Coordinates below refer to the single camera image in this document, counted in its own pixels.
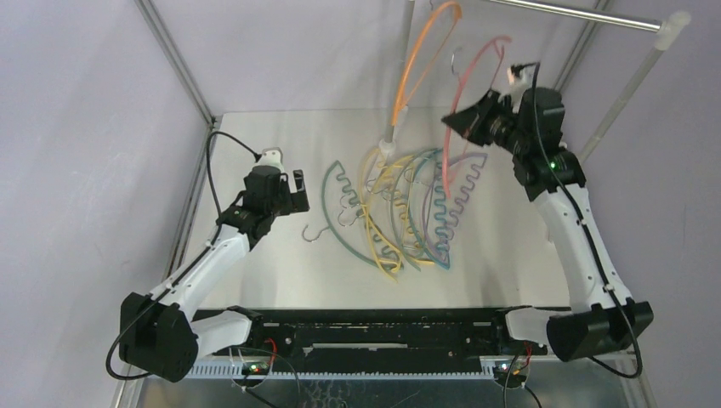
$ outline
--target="white end cap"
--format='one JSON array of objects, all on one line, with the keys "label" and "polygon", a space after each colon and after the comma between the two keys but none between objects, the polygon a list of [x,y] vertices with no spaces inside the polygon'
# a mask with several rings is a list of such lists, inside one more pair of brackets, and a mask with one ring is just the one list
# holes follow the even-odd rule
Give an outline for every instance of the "white end cap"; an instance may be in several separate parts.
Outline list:
[{"label": "white end cap", "polygon": [[260,155],[260,160],[258,160],[255,165],[276,167],[281,170],[281,173],[286,171],[285,168],[283,168],[283,151],[280,147],[263,150],[263,153]]},{"label": "white end cap", "polygon": [[686,11],[677,11],[668,17],[661,25],[661,29],[656,33],[658,38],[654,47],[660,51],[666,51],[671,47],[676,37],[691,22],[691,14]]},{"label": "white end cap", "polygon": [[395,153],[395,138],[393,138],[392,142],[386,142],[383,139],[380,139],[378,142],[378,148],[381,150],[381,157],[383,158],[383,161],[386,162],[389,157],[393,156]]}]

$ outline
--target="tangled hangers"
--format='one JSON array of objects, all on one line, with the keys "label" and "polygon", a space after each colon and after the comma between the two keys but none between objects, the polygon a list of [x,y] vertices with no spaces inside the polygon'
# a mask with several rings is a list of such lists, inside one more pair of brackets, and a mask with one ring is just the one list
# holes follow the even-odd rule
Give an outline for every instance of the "tangled hangers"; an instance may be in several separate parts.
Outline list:
[{"label": "tangled hangers", "polygon": [[[439,153],[439,150],[436,151],[430,158],[437,157]],[[429,258],[444,269],[449,269],[451,266],[451,258],[448,252],[450,249],[450,241],[455,235],[454,229],[459,224],[459,217],[465,210],[465,204],[468,203],[468,200],[470,199],[470,193],[475,189],[475,182],[480,178],[480,169],[485,165],[487,154],[471,152],[454,157],[449,161],[450,166],[454,167],[460,162],[473,158],[481,158],[483,162],[481,164],[473,164],[471,166],[472,173],[469,173],[466,176],[467,184],[461,186],[461,196],[454,199],[454,203],[456,204],[455,207],[452,207],[449,210],[446,205],[446,193],[443,191],[440,184],[440,172],[437,168],[438,162],[437,160],[433,160],[432,162],[436,166],[434,171],[434,185],[431,190],[426,192],[425,197],[423,198],[423,210],[420,217],[420,224],[422,225],[421,229],[416,228],[416,225],[418,224],[416,219],[418,219],[418,217],[414,218],[413,211],[410,211],[408,214],[410,226],[416,240],[423,243],[423,248]],[[423,170],[423,166],[426,162],[431,162],[431,160],[421,163],[421,165],[416,169],[416,174]],[[437,242],[431,242],[430,240],[429,216],[432,212],[431,206],[435,208],[433,219],[436,221],[434,233],[439,237]]]},{"label": "tangled hangers", "polygon": [[[376,261],[373,258],[369,258],[362,253],[358,252],[355,248],[353,248],[352,245],[350,245],[341,235],[338,233],[338,230],[334,226],[330,213],[328,212],[328,205],[326,203],[326,189],[328,185],[328,179],[331,177],[331,174],[333,174],[334,171],[338,170],[338,174],[336,175],[336,180],[342,184],[342,190],[347,191],[350,195],[349,202],[353,201],[355,202],[355,199],[358,198],[357,192],[353,189],[353,185],[350,182],[350,179],[346,175],[345,167],[343,167],[343,164],[341,164],[340,161],[335,161],[327,170],[326,174],[323,176],[323,183],[321,185],[321,209],[323,211],[323,217],[326,219],[326,223],[328,226],[328,229],[333,233],[333,235],[336,237],[338,242],[345,247],[351,254],[353,254],[356,258],[360,259],[361,261],[365,262],[366,264],[369,264],[371,266],[376,266]],[[366,215],[363,213],[363,210],[359,210],[359,213],[361,214],[360,217],[365,218]],[[386,275],[389,275],[390,277],[394,278],[392,275],[386,272]]]},{"label": "tangled hangers", "polygon": [[[363,175],[366,173],[369,162],[374,156],[378,155],[379,153],[379,149],[376,148],[371,150],[366,155],[366,158],[364,159],[360,169],[359,177],[361,180],[363,179]],[[370,208],[372,205],[373,197],[377,194],[382,193],[384,190],[387,191],[386,186],[390,185],[390,183],[392,183],[395,179],[392,174],[392,170],[396,168],[402,168],[403,163],[406,163],[411,159],[412,156],[401,157],[395,163],[384,167],[384,169],[378,175],[375,183],[373,183],[373,186],[370,188],[371,194],[367,197],[367,200],[363,194],[363,191],[359,194],[360,207],[365,217],[364,221],[366,228],[366,238],[368,240],[368,246],[371,248],[371,254],[373,256],[373,259],[376,261],[376,265],[378,266],[378,268],[384,272],[388,272],[391,274],[396,274],[400,270],[401,250],[399,249],[399,247],[402,247],[402,243],[396,246],[388,239],[388,237],[383,234],[378,225],[373,221],[373,218],[370,215]],[[377,244],[384,244],[383,249],[380,251],[380,253],[376,252],[375,250]]]},{"label": "tangled hangers", "polygon": [[[415,178],[417,175],[415,168],[414,168],[415,166],[413,165],[413,163],[417,160],[426,161],[431,156],[433,156],[434,154],[436,154],[439,151],[440,151],[440,149],[431,148],[431,149],[422,150],[421,152],[419,152],[415,156],[413,156],[413,158],[410,161],[408,161],[408,163],[406,163],[406,165],[400,170],[400,172],[396,176],[395,183],[394,183],[393,189],[391,191],[390,223],[391,223],[391,228],[393,230],[394,238],[395,238],[395,241],[400,246],[400,253],[403,256],[403,258],[406,261],[408,261],[408,263],[411,264],[411,266],[413,268],[415,268],[417,270],[420,270],[420,267],[418,266],[419,264],[425,264],[425,265],[431,264],[432,265],[432,264],[434,264],[434,260],[420,258],[424,253],[424,250],[423,250],[424,242],[419,240],[418,237],[413,234],[413,228],[411,226],[412,220],[410,218],[410,216],[411,216],[410,199],[412,197],[412,187],[416,183]],[[405,178],[404,174],[406,174],[408,170],[411,170],[411,177]],[[401,178],[404,178],[408,182],[408,191],[405,194],[403,194],[402,191],[398,190],[398,184],[399,184]],[[400,209],[400,211],[401,211],[401,214],[398,217],[400,219],[400,221],[402,222],[402,227],[400,229],[400,232],[398,230],[398,224],[395,222],[396,221],[396,216],[395,216],[396,209]],[[409,249],[408,246],[404,245],[404,241],[405,241],[405,238],[407,235],[413,236],[415,238],[414,244],[412,246],[410,246],[410,249],[420,251],[420,253],[418,255],[410,254],[406,250],[406,249]]]},{"label": "tangled hangers", "polygon": [[[371,161],[371,159],[373,164],[371,165],[370,170],[368,170],[368,163]],[[381,196],[384,200],[388,201],[390,199],[389,187],[395,179],[392,171],[393,169],[401,168],[402,164],[400,163],[405,162],[409,159],[409,156],[405,156],[401,157],[393,163],[386,164],[381,150],[378,147],[371,149],[371,151],[366,155],[366,158],[363,159],[360,165],[361,176],[363,174],[367,174],[364,183],[366,193],[374,196]],[[371,175],[374,172],[377,172],[377,174],[375,175],[375,177],[371,178]]]},{"label": "tangled hangers", "polygon": [[[416,62],[416,57],[418,55],[418,52],[420,52],[421,47],[423,46],[423,42],[425,41],[426,36],[430,32],[431,28],[433,28],[433,25],[435,22],[439,19],[439,17],[449,9],[453,13],[453,25],[446,33],[446,37],[443,39],[443,42],[438,47],[438,50],[436,50],[433,58],[428,62],[428,64],[423,69],[423,72],[421,72],[420,77],[417,79],[416,83],[413,84],[413,87],[411,91],[406,96],[406,83],[408,82],[408,77],[411,75],[411,69],[413,68],[413,65]],[[431,13],[428,21],[426,21],[426,24],[423,26],[423,29],[421,30],[420,35],[418,36],[415,44],[413,44],[413,48],[411,52],[408,55],[408,60],[406,62],[406,66],[403,69],[403,73],[400,76],[400,81],[398,83],[398,89],[395,92],[395,102],[394,102],[394,109],[393,113],[390,117],[390,126],[395,127],[398,124],[398,117],[400,112],[403,110],[403,108],[408,105],[408,102],[413,97],[413,94],[416,93],[418,88],[420,87],[421,83],[425,79],[425,77],[428,75],[430,68],[434,65],[435,61],[438,59],[438,56],[440,55],[441,49],[446,45],[446,42],[448,41],[448,38],[450,37],[453,30],[456,28],[456,23],[463,17],[463,11],[461,9],[460,4],[458,4],[455,1],[445,2],[440,5],[436,10]],[[385,157],[382,154],[378,154],[376,157],[376,163],[372,166],[371,171],[368,173],[368,178],[366,179],[366,182],[363,183],[364,186],[367,189],[367,186],[372,181],[377,181],[375,178],[377,177],[377,174],[382,172],[385,168],[386,161],[388,160],[388,157]],[[388,193],[378,192],[379,194],[383,194],[385,196],[388,195]]]},{"label": "tangled hangers", "polygon": [[[463,89],[466,87],[466,83],[468,83],[468,79],[470,78],[471,73],[473,73],[476,64],[478,64],[480,57],[482,57],[483,54],[485,54],[489,49],[491,49],[491,47],[493,47],[493,49],[496,51],[496,55],[498,56],[498,66],[496,67],[496,71],[493,74],[493,78],[491,79],[491,86],[489,88],[493,87],[493,83],[496,81],[496,77],[498,76],[498,72],[501,70],[501,64],[503,63],[503,59],[505,57],[506,48],[504,47],[504,43],[511,43],[512,41],[513,39],[508,36],[493,37],[479,50],[479,52],[475,55],[473,61],[471,61],[471,63],[468,65],[468,68],[463,73],[463,76],[460,76],[458,78],[458,89],[456,90],[456,96],[453,98],[453,104],[451,105],[451,113],[454,113],[456,111],[456,108],[458,107],[458,101],[461,99],[461,94],[463,93]],[[455,68],[453,68],[453,60],[455,59],[455,52],[453,53],[453,56],[451,58],[451,70],[454,71]],[[463,154],[465,154],[467,148],[468,142],[466,142],[466,146],[463,148]],[[450,175],[448,173],[448,155],[450,154],[450,149],[451,128],[446,127],[446,136],[443,142],[443,162],[441,165],[441,173],[443,178],[443,191],[446,193],[447,196],[451,194],[450,184],[455,178],[455,175]]]}]

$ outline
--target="black cable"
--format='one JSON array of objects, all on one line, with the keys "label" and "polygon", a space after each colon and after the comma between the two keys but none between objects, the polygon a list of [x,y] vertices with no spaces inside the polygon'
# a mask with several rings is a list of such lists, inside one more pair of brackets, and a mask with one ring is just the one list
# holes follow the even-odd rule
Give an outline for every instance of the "black cable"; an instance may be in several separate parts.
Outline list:
[{"label": "black cable", "polygon": [[506,381],[503,382],[503,408],[508,408],[508,401],[506,400],[506,392],[508,391],[508,379],[514,374],[514,365],[516,364],[516,361],[518,361],[518,358],[520,357],[522,351],[523,349],[519,350],[519,352],[515,355],[514,359],[511,360],[511,364],[508,366],[508,371],[506,372]]},{"label": "black cable", "polygon": [[266,404],[266,405],[269,406],[270,408],[278,408],[278,405],[275,405],[275,404],[271,403],[270,401],[268,401],[267,399],[261,397],[260,395],[255,394],[250,388],[246,388],[245,390],[243,390],[243,392],[244,392],[244,393],[247,393],[247,394],[250,395],[250,396],[252,396],[252,397],[255,398],[256,400],[258,400],[258,401]]},{"label": "black cable", "polygon": [[[205,256],[205,254],[210,251],[211,247],[215,244],[215,241],[218,239],[218,236],[220,235],[220,228],[218,227],[215,231],[215,235],[213,238],[211,238],[211,246],[206,246],[205,249],[201,251],[198,256],[193,259],[193,262],[191,262],[183,272],[178,275],[177,278],[171,283],[171,286],[177,286],[178,283],[190,272],[195,266],[200,262],[200,260]],[[111,348],[108,350],[108,355],[105,357],[105,370],[108,371],[108,374],[110,374],[111,377],[115,378],[116,380],[121,381],[130,381],[130,380],[139,380],[140,378],[146,378],[150,375],[149,372],[144,372],[143,374],[138,374],[136,376],[123,376],[121,374],[116,373],[111,366],[112,361],[112,355],[115,349],[117,349],[118,344],[120,344],[120,339],[125,335],[125,333],[130,330],[131,327],[133,327],[136,323],[138,323],[138,320],[140,320],[141,317],[143,317],[150,309],[153,308],[156,304],[160,303],[160,301],[170,293],[170,289],[166,289],[163,291],[160,296],[158,296],[156,299],[154,299],[145,309],[142,309],[140,313],[138,313],[132,320],[130,320],[130,323],[128,323],[121,331],[120,334],[115,337],[115,341],[111,345]]]},{"label": "black cable", "polygon": [[255,150],[248,147],[247,144],[236,139],[235,136],[232,136],[226,132],[214,130],[207,136],[207,140],[205,143],[205,166],[206,166],[206,171],[207,171],[207,183],[210,185],[210,193],[213,195],[213,203],[215,204],[215,210],[218,212],[218,217],[220,217],[220,214],[222,211],[220,210],[220,202],[218,201],[218,193],[215,190],[215,183],[213,182],[213,174],[211,173],[211,170],[210,170],[210,144],[213,141],[213,138],[217,135],[225,136],[226,138],[233,140],[234,142],[236,142],[237,144],[239,144],[240,146],[245,148],[245,150],[248,150],[249,152],[251,152],[251,154],[253,154],[253,157],[255,158],[255,162],[258,162],[258,160],[260,160],[261,155],[259,153],[257,153]]},{"label": "black cable", "polygon": [[[610,284],[610,281],[608,279],[608,276],[606,275],[604,271],[603,264],[601,263],[601,258],[599,256],[599,251],[596,248],[596,244],[593,241],[593,236],[591,235],[591,230],[588,228],[586,223],[583,222],[583,212],[581,211],[581,208],[578,206],[578,203],[573,198],[573,195],[566,189],[565,185],[561,182],[559,179],[559,176],[556,175],[556,172],[551,167],[551,161],[548,159],[548,155],[546,154],[546,149],[543,147],[543,141],[541,137],[541,127],[539,125],[538,120],[538,109],[536,107],[536,88],[538,84],[538,72],[541,69],[541,63],[536,62],[533,65],[536,66],[536,69],[533,71],[533,82],[531,83],[531,96],[533,98],[533,118],[535,123],[535,129],[536,129],[536,138],[538,139],[538,145],[541,148],[541,153],[543,154],[543,160],[546,162],[546,165],[548,166],[548,170],[550,173],[554,176],[554,179],[556,183],[559,185],[561,190],[563,190],[564,195],[568,199],[568,201],[571,202],[571,205],[573,206],[573,210],[576,212],[576,216],[578,217],[578,222],[580,223],[581,227],[583,228],[583,233],[586,236],[586,239],[588,241],[588,245],[591,248],[591,253],[593,254],[593,260],[596,263],[596,267],[599,270],[599,274],[601,275],[601,280],[604,282],[604,286],[607,286]],[[633,327],[631,326],[631,321],[628,319],[628,316],[626,316],[626,312],[623,310],[623,307],[621,306],[621,302],[618,300],[618,297],[616,296],[615,292],[611,289],[607,291],[611,300],[613,300],[613,303],[618,308],[619,312],[621,312],[621,316],[623,318],[623,322],[626,324],[626,328],[628,329],[628,334],[631,336],[631,343],[633,344],[633,352],[636,354],[636,372],[633,374],[626,374],[624,372],[620,372],[609,365],[606,365],[604,362],[596,359],[595,357],[590,357],[590,360],[594,363],[598,364],[599,366],[604,367],[606,370],[616,374],[619,377],[633,379],[638,378],[641,376],[641,373],[644,370],[644,362],[641,360],[641,349],[639,347],[639,340],[636,338],[636,334],[633,332]]]},{"label": "black cable", "polygon": [[167,295],[168,293],[170,293],[170,289],[166,289],[163,293],[160,294],[160,296],[157,297],[157,299],[153,300],[148,306],[145,307],[145,309],[141,310],[140,313],[138,313],[138,315],[136,315],[130,321],[130,323],[128,323],[128,325],[125,326],[125,328],[120,331],[120,334],[118,334],[117,337],[115,337],[115,341],[111,345],[111,349],[108,350],[108,355],[105,357],[105,370],[108,371],[108,374],[110,374],[111,377],[115,378],[116,380],[130,381],[130,380],[138,380],[140,378],[145,378],[150,375],[149,372],[144,372],[143,374],[138,374],[136,376],[123,376],[121,374],[116,373],[112,369],[112,365],[111,365],[112,355],[113,355],[113,352],[115,351],[115,349],[117,348],[117,345],[120,343],[120,339],[123,336],[125,336],[125,333],[127,333],[128,330],[130,330],[130,328],[133,327],[133,325],[135,325],[135,323],[138,323],[138,320],[140,320],[140,318],[143,317],[144,314],[148,313],[148,310],[152,309],[152,307],[155,306],[158,302],[160,302],[165,297],[165,295]]},{"label": "black cable", "polygon": [[533,397],[533,399],[536,400],[536,404],[538,404],[538,408],[543,408],[541,406],[541,400],[538,399],[538,396],[536,395],[536,393],[534,393],[532,389],[528,388],[527,385],[524,385],[523,388],[525,388],[525,390],[528,391],[528,394],[530,394],[531,397]]},{"label": "black cable", "polygon": [[256,349],[255,349],[255,348],[252,348],[252,347],[238,346],[237,349],[239,349],[239,350],[246,350],[246,351],[253,351],[253,352],[259,352],[259,353],[264,353],[264,354],[267,354],[267,355],[271,355],[271,356],[275,357],[276,359],[281,359],[282,361],[285,361],[285,363],[286,363],[289,367],[291,367],[291,371],[292,371],[292,373],[293,373],[293,376],[295,377],[296,386],[298,387],[298,396],[297,396],[297,398],[296,398],[296,402],[295,402],[295,405],[294,405],[294,406],[299,406],[299,405],[300,405],[300,377],[298,377],[298,373],[295,371],[295,368],[293,368],[293,366],[292,366],[292,364],[291,364],[290,361],[288,361],[285,357],[283,357],[282,355],[280,355],[280,354],[278,354],[278,353],[273,353],[272,351],[263,350],[263,349],[261,349],[261,348],[256,348]]},{"label": "black cable", "polygon": [[[241,142],[240,140],[236,139],[234,136],[232,136],[232,135],[230,135],[230,134],[227,134],[226,132],[221,132],[221,131],[219,131],[219,130],[215,130],[215,131],[212,131],[212,132],[207,136],[206,145],[205,145],[205,158],[206,158],[207,181],[208,181],[208,183],[210,184],[210,191],[211,191],[211,193],[213,194],[213,202],[215,203],[215,208],[216,208],[216,210],[218,211],[218,217],[220,217],[220,214],[221,214],[221,211],[220,211],[220,203],[219,203],[219,201],[218,201],[218,194],[217,194],[216,191],[215,191],[215,183],[213,182],[213,174],[211,173],[211,170],[210,170],[210,144],[211,144],[211,142],[213,141],[213,138],[214,138],[215,136],[217,136],[217,135],[225,136],[225,137],[233,140],[234,142],[236,142],[237,144],[239,144],[240,146],[242,146],[243,148],[245,148],[245,149],[248,150],[249,152],[251,152],[251,154],[253,154],[253,157],[255,158],[255,162],[258,162],[258,160],[260,160],[261,155],[260,155],[259,153],[257,153],[255,150],[253,150],[253,149],[251,149],[250,147],[248,147],[247,144]],[[233,201],[233,204],[235,205],[242,197],[243,197],[243,192],[241,192],[240,194],[238,194],[238,196],[236,197],[236,200]],[[173,283],[171,284],[171,286],[177,286],[178,283],[179,283],[181,280],[183,280],[183,278],[185,278],[185,276],[198,264],[198,262],[200,262],[200,260],[208,253],[208,251],[211,250],[211,248],[213,247],[213,245],[215,244],[215,241],[218,239],[219,236],[220,236],[220,227],[218,227],[218,228],[215,230],[215,235],[214,235],[213,238],[210,240],[211,245],[210,245],[210,246],[206,246],[206,247],[201,251],[201,253],[198,254],[198,256],[197,256],[195,259],[193,259],[193,262],[191,262],[190,265],[188,265],[188,267],[185,268],[185,270],[184,270],[183,272],[181,272],[180,275],[178,275],[177,278],[175,278],[175,280],[173,281]],[[140,379],[140,378],[146,378],[146,377],[148,377],[148,376],[150,375],[149,372],[144,372],[143,374],[139,374],[139,375],[136,375],[136,376],[123,376],[123,375],[121,375],[121,374],[116,373],[116,372],[112,369],[112,366],[111,366],[112,355],[113,355],[113,352],[115,351],[115,349],[117,349],[118,344],[120,344],[120,339],[125,335],[125,333],[127,333],[128,330],[130,330],[130,328],[133,327],[133,325],[135,325],[136,323],[138,323],[138,320],[140,320],[140,318],[142,318],[143,315],[145,315],[146,313],[148,313],[148,311],[149,311],[150,309],[152,309],[153,306],[155,306],[156,304],[158,304],[169,292],[170,292],[170,289],[166,289],[163,293],[161,293],[161,295],[158,296],[157,299],[153,300],[147,307],[145,307],[145,309],[141,310],[140,313],[138,313],[138,314],[130,321],[130,323],[128,323],[128,325],[125,326],[125,328],[123,328],[123,329],[120,331],[120,334],[117,335],[117,337],[115,338],[115,341],[114,341],[113,344],[111,345],[110,350],[108,350],[108,355],[105,357],[105,370],[108,371],[108,374],[109,374],[111,377],[115,378],[116,380],[130,381],[130,380],[138,380],[138,379]]]}]

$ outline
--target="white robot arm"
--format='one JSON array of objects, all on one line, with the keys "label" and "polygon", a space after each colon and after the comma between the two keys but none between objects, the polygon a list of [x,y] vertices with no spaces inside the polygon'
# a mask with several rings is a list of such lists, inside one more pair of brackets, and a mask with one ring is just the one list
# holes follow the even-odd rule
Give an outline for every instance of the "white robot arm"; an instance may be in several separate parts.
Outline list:
[{"label": "white robot arm", "polygon": [[610,260],[581,165],[560,143],[561,96],[548,88],[528,89],[531,81],[522,72],[531,65],[512,67],[519,80],[511,92],[501,96],[490,90],[468,109],[443,118],[468,141],[495,144],[513,155],[515,177],[546,222],[568,283],[570,312],[506,309],[497,322],[499,344],[548,344],[563,361],[621,351],[636,342],[653,312],[648,302],[633,301]]},{"label": "white robot arm", "polygon": [[253,325],[252,312],[232,308],[193,321],[203,299],[220,279],[270,232],[276,217],[309,210],[303,173],[293,172],[291,192],[279,149],[265,150],[245,177],[246,190],[220,214],[206,247],[147,295],[131,293],[121,306],[121,332],[105,362],[108,372],[117,346],[121,360],[177,382],[198,358],[231,345],[244,344]]}]

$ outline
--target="red wire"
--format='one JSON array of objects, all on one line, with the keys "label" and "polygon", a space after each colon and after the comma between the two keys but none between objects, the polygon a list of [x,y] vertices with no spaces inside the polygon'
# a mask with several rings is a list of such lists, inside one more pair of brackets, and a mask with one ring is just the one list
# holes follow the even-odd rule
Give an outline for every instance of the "red wire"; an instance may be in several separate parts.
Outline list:
[{"label": "red wire", "polygon": [[275,354],[278,353],[278,346],[275,345],[275,341],[270,337],[265,339],[265,343],[270,343],[273,345],[273,354],[270,356],[270,368],[273,368],[273,362],[275,361]]},{"label": "red wire", "polygon": [[524,343],[525,343],[525,353],[526,353],[525,364],[519,368],[519,371],[523,370],[531,363],[531,355],[533,354],[533,345],[531,345],[528,342],[524,342]]}]

